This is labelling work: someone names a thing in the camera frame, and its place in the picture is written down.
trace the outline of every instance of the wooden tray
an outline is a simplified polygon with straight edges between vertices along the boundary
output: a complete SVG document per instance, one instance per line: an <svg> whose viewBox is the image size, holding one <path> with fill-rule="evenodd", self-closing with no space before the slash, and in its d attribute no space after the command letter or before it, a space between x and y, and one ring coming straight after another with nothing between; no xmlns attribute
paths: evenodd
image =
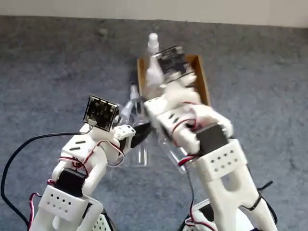
<svg viewBox="0 0 308 231"><path fill-rule="evenodd" d="M200 94L200 98L202 103L210 106L210 98L209 92L207 89L206 78L202 65L202 58L200 55L195 54L186 54L186 61L190 63L192 68L194 69L197 79L195 81L196 91ZM138 70L138 83L139 83L139 93L142 96L142 89L145 85L145 73L147 70L147 66L145 66L145 62L143 58L139 58L137 60L137 70Z"/></svg>

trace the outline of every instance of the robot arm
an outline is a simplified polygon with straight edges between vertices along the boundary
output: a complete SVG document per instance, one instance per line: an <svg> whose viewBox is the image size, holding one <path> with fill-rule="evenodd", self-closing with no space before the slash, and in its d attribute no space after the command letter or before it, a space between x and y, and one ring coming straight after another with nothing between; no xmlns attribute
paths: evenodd
<svg viewBox="0 0 308 231"><path fill-rule="evenodd" d="M89 113L97 115L95 110L102 111L111 105L97 97L95 100L104 102L103 109L88 110L85 117ZM111 128L114 116L107 118L108 121L100 119L101 116L88 118L86 122L95 127L87 134L73 136L63 147L52 173L52 185L47 186L42 196L30 231L112 230L102 213L103 205L91 198L91 194L105 175L107 166L116 167L123 161L136 131L129 125ZM102 124L110 127L104 129ZM80 132L88 129L85 124Z"/></svg>
<svg viewBox="0 0 308 231"><path fill-rule="evenodd" d="M179 49L173 50L156 54L156 61L152 59L152 68L155 66L158 73L165 75L164 94L144 103L152 125L183 148L189 155L187 160L194 160L219 231L249 231L248 227L239 229L237 213L241 206L250 208L248 213L257 223L256 228L277 231L269 207L252 180L241 145L231 138L232 123L202 104L193 88L186 87L195 78L192 72L179 75L179 65L186 68L188 64L178 57ZM225 188L224 176L230 178L231 190Z"/></svg>

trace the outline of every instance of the circuit board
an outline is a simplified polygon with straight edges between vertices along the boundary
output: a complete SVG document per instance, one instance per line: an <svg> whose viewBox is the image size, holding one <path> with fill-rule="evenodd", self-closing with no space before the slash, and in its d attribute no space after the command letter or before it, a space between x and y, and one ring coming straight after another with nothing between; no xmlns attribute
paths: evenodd
<svg viewBox="0 0 308 231"><path fill-rule="evenodd" d="M90 95L83 122L109 132L118 114L117 104Z"/></svg>
<svg viewBox="0 0 308 231"><path fill-rule="evenodd" d="M185 61L182 47L173 46L155 55L165 76L166 82L174 81L193 72L192 67Z"/></svg>

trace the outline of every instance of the black cable tie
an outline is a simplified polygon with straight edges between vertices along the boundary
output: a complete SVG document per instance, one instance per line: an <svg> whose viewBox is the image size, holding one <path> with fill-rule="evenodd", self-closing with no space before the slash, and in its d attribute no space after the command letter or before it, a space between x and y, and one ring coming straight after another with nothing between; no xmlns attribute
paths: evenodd
<svg viewBox="0 0 308 231"><path fill-rule="evenodd" d="M271 215L273 216L273 219L274 219L275 224L277 224L278 218L277 218L277 215L276 215L274 209L270 206L270 204L269 204L269 203L262 197L262 195L261 195L262 191L265 190L267 187L269 187L271 184L273 184L273 181L272 181L272 180L269 181L268 183L266 183L264 186L262 186L262 187L260 187L260 188L257 188L257 191L258 191L258 193L259 193L259 197L257 198L256 202L255 202L255 203L253 204L253 206L251 206L250 208L247 208L247 207L245 207L245 206L243 206L243 207L246 208L246 209L248 209L249 211L253 211L253 210L258 206L258 204L260 203L261 199L263 199L263 200L266 202L266 204L267 204L267 206L268 206L268 208L269 208L269 211L270 211Z"/></svg>
<svg viewBox="0 0 308 231"><path fill-rule="evenodd" d="M268 182L267 184L265 184L264 186L262 186L261 188L257 188L258 192L262 192L263 190L265 190L267 187L269 187L272 183L274 183L272 180L270 182Z"/></svg>
<svg viewBox="0 0 308 231"><path fill-rule="evenodd" d="M259 193L259 197L257 198L256 202L250 208L247 208L245 206L243 206L243 207L248 209L249 211L253 211L258 206L258 204L260 203L261 199L263 198L262 195L261 195L261 192L263 190L265 190L267 187L269 187L272 183L273 183L273 181L271 180L270 182L266 183L264 186L262 186L260 188L257 188L257 191Z"/></svg>

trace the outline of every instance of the white wall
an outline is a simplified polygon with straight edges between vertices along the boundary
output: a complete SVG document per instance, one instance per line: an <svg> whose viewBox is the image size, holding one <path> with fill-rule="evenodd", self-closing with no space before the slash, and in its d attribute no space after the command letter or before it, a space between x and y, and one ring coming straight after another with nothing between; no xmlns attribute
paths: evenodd
<svg viewBox="0 0 308 231"><path fill-rule="evenodd" d="M0 14L308 27L308 0L0 0Z"/></svg>

